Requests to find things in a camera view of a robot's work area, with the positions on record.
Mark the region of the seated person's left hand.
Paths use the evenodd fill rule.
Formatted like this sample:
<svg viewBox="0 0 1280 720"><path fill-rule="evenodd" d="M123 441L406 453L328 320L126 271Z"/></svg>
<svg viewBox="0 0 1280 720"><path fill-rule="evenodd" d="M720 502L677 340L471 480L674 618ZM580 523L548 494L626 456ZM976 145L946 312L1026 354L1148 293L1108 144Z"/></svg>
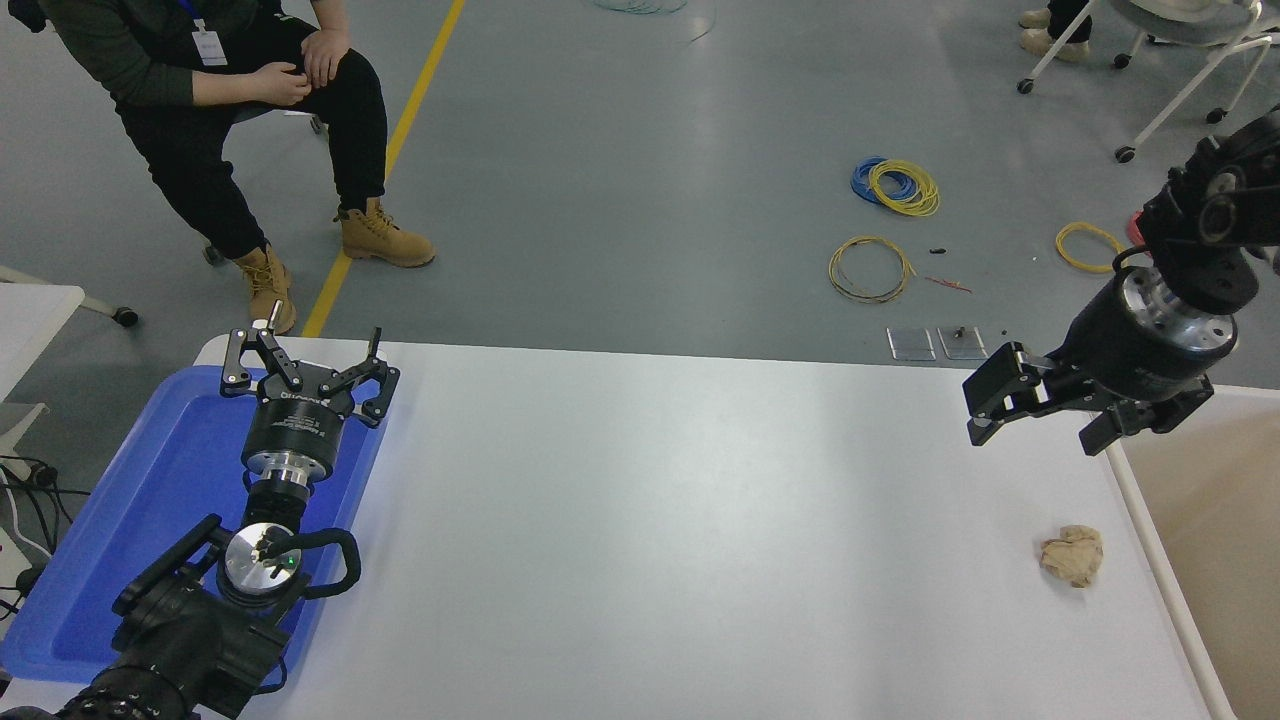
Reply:
<svg viewBox="0 0 1280 720"><path fill-rule="evenodd" d="M346 27L323 27L305 37L301 53L310 86L323 88L334 81L349 50L349 31Z"/></svg>

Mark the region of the seated person's right hand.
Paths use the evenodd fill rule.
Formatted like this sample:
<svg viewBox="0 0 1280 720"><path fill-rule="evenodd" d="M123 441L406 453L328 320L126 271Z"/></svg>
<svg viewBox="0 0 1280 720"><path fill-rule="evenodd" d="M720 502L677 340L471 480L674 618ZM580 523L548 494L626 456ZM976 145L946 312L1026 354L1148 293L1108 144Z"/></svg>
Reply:
<svg viewBox="0 0 1280 720"><path fill-rule="evenodd" d="M297 65L287 61L268 63L244 81L244 97L248 102L265 102L279 108L297 105L311 91L308 77Z"/></svg>

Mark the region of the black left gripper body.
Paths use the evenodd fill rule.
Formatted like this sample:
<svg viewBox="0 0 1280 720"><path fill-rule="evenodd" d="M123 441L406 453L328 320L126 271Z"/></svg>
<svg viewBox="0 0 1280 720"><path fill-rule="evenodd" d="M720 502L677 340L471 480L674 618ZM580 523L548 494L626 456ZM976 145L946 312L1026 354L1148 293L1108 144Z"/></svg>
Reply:
<svg viewBox="0 0 1280 720"><path fill-rule="evenodd" d="M259 404L244 442L244 465L260 468L266 454L302 455L317 468L335 465L351 395L323 398L335 370L320 365L297 366L302 386L292 388L279 373L257 382Z"/></svg>

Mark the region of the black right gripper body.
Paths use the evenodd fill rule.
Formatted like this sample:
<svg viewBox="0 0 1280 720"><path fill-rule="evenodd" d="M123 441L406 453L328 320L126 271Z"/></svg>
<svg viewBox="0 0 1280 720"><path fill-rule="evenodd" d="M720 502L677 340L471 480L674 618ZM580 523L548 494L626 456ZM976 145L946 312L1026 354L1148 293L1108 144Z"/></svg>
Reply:
<svg viewBox="0 0 1280 720"><path fill-rule="evenodd" d="M1217 363L1217 318L1164 281L1110 281L1050 357L1115 395L1164 401Z"/></svg>

